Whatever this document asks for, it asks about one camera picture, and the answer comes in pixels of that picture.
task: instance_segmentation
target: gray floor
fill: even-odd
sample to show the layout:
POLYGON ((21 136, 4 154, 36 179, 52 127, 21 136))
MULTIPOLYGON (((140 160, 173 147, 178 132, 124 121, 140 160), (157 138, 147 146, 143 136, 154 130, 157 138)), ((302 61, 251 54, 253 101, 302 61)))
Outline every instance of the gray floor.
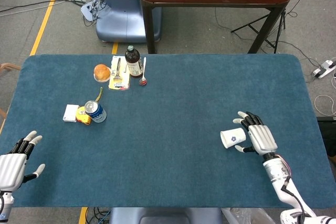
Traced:
MULTIPOLYGON (((0 0, 0 9, 45 0, 0 0)), ((292 0, 289 8, 297 2, 292 0)), ((0 62, 21 65, 29 56, 46 9, 0 17, 0 62)), ((336 7, 334 0, 301 0, 295 8, 297 18, 287 16, 287 29, 281 40, 301 48, 308 57, 323 62, 335 55, 336 7)), ((215 20, 214 8, 165 8, 163 12, 163 34, 157 43, 159 53, 217 53, 240 54, 248 51, 251 41, 241 40, 220 28, 215 20)), ((229 28, 238 27, 267 13, 263 9, 217 9, 218 21, 229 28)), ((238 32, 243 38, 254 38, 248 28, 238 32)), ((146 53, 145 44, 136 45, 140 53, 146 53)), ((271 49, 263 46, 267 52, 271 49)), ((85 27, 80 10, 71 3, 53 7, 43 34, 38 54, 110 54, 112 44, 101 42, 94 27, 85 27)), ((120 44, 118 53, 123 54, 126 44, 120 44)), ((293 46, 280 43, 279 52, 289 53, 303 59, 304 56, 293 46)), ((307 60, 302 61, 304 73, 315 69, 307 60)), ((7 110, 15 90, 18 71, 0 74, 0 108, 7 110)), ((307 83, 313 102, 320 94, 335 98, 336 90, 331 85, 331 74, 321 80, 307 83)), ((321 98, 317 103, 320 110, 331 113, 331 101, 321 98)), ((268 209, 279 223, 283 209, 268 209)), ((318 210, 319 214, 336 216, 336 208, 318 210)), ((9 223, 77 223, 79 208, 17 208, 9 223)))

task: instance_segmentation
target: white paper cup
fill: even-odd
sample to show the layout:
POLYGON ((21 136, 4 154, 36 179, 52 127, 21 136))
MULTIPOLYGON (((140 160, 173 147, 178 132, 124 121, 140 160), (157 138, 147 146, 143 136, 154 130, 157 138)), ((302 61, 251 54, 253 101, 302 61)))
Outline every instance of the white paper cup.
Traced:
POLYGON ((227 149, 246 140, 246 135, 242 128, 221 131, 220 137, 222 139, 223 145, 227 149))

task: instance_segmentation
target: wooden chair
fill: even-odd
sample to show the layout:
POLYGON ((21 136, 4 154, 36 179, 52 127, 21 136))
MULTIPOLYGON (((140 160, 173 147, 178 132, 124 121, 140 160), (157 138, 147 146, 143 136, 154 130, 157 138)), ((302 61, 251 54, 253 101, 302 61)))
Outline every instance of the wooden chair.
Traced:
MULTIPOLYGON (((21 70, 21 67, 18 65, 11 64, 11 63, 3 63, 3 64, 0 64, 0 72, 3 69, 6 69, 8 71, 11 71, 12 69, 21 70)), ((2 109, 0 109, 0 116, 2 116, 3 118, 6 118, 7 113, 3 111, 2 109)))

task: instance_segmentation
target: soda can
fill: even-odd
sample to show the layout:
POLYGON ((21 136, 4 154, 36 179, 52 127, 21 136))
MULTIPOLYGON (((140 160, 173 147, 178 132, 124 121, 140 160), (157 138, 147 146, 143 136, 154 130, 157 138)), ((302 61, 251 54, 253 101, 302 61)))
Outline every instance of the soda can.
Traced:
POLYGON ((96 123, 103 122, 107 117, 106 111, 96 101, 88 101, 84 107, 85 113, 89 115, 96 123))

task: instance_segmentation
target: tripod stand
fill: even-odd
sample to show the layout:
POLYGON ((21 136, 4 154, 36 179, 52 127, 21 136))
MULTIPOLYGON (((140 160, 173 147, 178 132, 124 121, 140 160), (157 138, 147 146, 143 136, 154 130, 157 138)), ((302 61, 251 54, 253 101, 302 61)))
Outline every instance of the tripod stand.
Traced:
MULTIPOLYGON (((258 34, 259 31, 258 31, 256 28, 254 28, 254 27, 252 26, 252 24, 254 24, 255 22, 258 22, 259 20, 262 20, 262 19, 264 19, 264 18, 267 18, 268 16, 269 16, 269 14, 267 14, 267 15, 261 17, 261 18, 258 18, 258 19, 256 19, 256 20, 253 20, 252 22, 250 22, 250 23, 248 23, 248 24, 246 24, 246 25, 240 26, 240 27, 238 27, 238 28, 232 30, 231 33, 234 33, 235 31, 238 31, 238 30, 240 30, 240 29, 242 29, 242 28, 248 26, 248 27, 251 28, 255 33, 258 34)), ((276 54, 277 49, 278 49, 278 43, 279 43, 279 38, 280 38, 280 34, 281 34, 281 30, 282 30, 282 26, 284 26, 283 28, 286 29, 286 16, 287 16, 287 15, 286 15, 286 9, 284 9, 284 10, 282 11, 282 13, 281 13, 281 16, 280 16, 280 23, 279 23, 278 33, 277 33, 277 38, 276 38, 275 43, 273 44, 273 43, 270 42, 268 39, 265 39, 265 42, 266 42, 267 44, 269 44, 272 48, 274 48, 274 53, 275 53, 275 54, 276 54)))

